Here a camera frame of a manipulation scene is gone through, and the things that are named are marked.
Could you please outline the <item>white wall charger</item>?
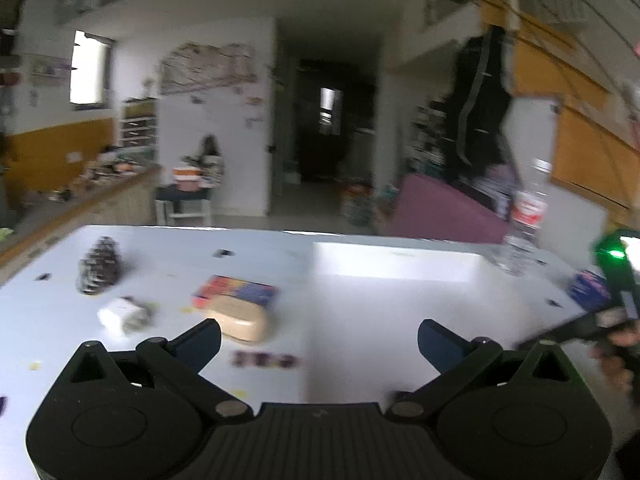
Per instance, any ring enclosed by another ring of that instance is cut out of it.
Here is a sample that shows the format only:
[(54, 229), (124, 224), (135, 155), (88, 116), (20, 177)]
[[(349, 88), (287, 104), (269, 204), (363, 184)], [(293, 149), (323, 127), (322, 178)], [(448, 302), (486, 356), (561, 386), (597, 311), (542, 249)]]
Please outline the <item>white wall charger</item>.
[(131, 297), (118, 297), (110, 301), (96, 315), (107, 333), (119, 337), (140, 332), (149, 325), (152, 318), (151, 310)]

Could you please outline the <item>cream cabinet counter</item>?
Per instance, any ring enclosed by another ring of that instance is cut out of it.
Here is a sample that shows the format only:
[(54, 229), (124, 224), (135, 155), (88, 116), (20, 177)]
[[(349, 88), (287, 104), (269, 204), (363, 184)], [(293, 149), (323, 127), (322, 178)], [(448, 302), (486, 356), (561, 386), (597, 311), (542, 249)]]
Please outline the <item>cream cabinet counter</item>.
[(83, 226), (152, 226), (155, 189), (161, 173), (160, 166), (153, 164), (137, 174), (99, 186), (81, 198), (37, 206), (1, 242), (1, 281), (9, 281)]

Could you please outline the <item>black hair claw clip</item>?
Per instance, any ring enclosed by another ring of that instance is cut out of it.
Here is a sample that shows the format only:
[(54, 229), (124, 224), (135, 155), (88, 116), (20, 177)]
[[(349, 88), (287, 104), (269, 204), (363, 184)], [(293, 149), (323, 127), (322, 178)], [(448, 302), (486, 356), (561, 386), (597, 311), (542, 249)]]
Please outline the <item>black hair claw clip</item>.
[(122, 274), (122, 259), (116, 242), (100, 237), (79, 261), (76, 288), (84, 295), (99, 295), (115, 285)]

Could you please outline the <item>colourful card box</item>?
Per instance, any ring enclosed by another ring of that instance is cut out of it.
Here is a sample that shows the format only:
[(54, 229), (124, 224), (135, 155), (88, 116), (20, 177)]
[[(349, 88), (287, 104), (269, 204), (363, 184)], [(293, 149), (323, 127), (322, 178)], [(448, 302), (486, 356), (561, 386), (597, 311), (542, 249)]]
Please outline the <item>colourful card box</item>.
[(230, 297), (268, 307), (277, 297), (278, 289), (272, 285), (214, 275), (192, 295), (191, 304), (206, 309), (218, 297)]

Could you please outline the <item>clear water bottle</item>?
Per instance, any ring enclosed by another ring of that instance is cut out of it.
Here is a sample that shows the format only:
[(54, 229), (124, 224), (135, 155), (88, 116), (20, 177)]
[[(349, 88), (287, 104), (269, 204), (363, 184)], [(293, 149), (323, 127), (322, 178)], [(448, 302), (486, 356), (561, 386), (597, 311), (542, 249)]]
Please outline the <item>clear water bottle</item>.
[(533, 262), (538, 234), (548, 210), (548, 177), (550, 162), (532, 160), (528, 180), (513, 195), (510, 224), (503, 239), (499, 266), (514, 276), (526, 273)]

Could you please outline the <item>grey drawer organiser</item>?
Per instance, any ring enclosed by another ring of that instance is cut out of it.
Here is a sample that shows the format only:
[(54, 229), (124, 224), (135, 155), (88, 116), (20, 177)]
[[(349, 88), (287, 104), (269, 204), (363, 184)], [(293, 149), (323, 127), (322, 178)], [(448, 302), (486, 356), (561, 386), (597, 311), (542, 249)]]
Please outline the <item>grey drawer organiser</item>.
[(122, 104), (119, 132), (123, 148), (155, 148), (156, 128), (156, 99), (129, 99)]

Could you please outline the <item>beige oval case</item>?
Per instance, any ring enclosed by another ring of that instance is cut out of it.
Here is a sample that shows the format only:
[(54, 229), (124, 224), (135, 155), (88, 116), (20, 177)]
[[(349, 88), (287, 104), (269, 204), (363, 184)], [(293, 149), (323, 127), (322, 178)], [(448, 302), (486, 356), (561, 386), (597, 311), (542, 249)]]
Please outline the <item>beige oval case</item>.
[(216, 296), (204, 311), (217, 321), (224, 336), (237, 341), (258, 344), (269, 335), (269, 314), (260, 304), (230, 296)]

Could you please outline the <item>purple tissue pack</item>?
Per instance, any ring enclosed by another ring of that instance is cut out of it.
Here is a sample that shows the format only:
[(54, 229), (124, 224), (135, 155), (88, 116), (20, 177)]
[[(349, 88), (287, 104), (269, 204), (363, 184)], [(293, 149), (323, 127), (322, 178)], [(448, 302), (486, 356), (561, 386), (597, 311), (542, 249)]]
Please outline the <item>purple tissue pack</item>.
[(605, 279), (589, 270), (577, 272), (568, 283), (566, 293), (587, 312), (603, 309), (611, 299)]

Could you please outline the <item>fabric wall hanging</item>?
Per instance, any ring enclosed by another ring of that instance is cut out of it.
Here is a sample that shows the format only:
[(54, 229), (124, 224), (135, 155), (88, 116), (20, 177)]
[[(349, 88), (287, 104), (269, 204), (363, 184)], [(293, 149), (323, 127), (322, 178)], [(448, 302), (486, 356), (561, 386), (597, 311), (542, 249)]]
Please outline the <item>fabric wall hanging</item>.
[(160, 60), (162, 96), (256, 81), (254, 50), (249, 44), (215, 47), (186, 42)]

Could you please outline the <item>black hanging garment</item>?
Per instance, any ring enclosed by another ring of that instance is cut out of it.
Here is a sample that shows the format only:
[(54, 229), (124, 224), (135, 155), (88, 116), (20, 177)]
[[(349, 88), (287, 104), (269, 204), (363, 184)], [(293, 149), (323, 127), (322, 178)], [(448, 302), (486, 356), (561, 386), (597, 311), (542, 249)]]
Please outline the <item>black hanging garment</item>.
[(504, 162), (501, 126), (512, 100), (502, 81), (505, 43), (504, 28), (491, 25), (457, 54), (440, 141), (447, 182), (482, 176)]

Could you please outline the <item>white cardboard tray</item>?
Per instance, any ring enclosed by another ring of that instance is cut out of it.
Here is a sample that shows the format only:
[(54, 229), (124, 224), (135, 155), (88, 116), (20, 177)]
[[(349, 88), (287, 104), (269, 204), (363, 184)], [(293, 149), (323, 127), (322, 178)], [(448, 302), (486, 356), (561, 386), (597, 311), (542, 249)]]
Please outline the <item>white cardboard tray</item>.
[(514, 277), (477, 252), (318, 243), (308, 307), (304, 399), (314, 404), (386, 405), (435, 378), (418, 347), (427, 318), (506, 348), (542, 327)]

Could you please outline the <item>small dark stool table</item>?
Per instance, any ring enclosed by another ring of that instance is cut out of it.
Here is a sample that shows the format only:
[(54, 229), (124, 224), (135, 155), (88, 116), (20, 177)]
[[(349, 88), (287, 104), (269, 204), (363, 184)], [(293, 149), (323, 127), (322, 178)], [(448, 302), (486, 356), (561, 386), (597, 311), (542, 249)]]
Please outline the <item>small dark stool table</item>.
[[(199, 211), (184, 211), (185, 203), (200, 205)], [(201, 219), (203, 226), (214, 225), (212, 191), (198, 188), (196, 191), (181, 191), (178, 186), (159, 186), (154, 197), (156, 223), (159, 226), (174, 226), (177, 220)]]

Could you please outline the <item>pink orange pot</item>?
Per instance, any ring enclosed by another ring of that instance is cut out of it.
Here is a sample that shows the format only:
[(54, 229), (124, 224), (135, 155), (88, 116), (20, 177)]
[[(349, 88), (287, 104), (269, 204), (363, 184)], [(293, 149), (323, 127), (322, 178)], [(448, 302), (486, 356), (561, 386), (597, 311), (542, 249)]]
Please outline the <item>pink orange pot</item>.
[(196, 192), (201, 188), (202, 170), (198, 167), (174, 167), (171, 174), (175, 187), (181, 192)]

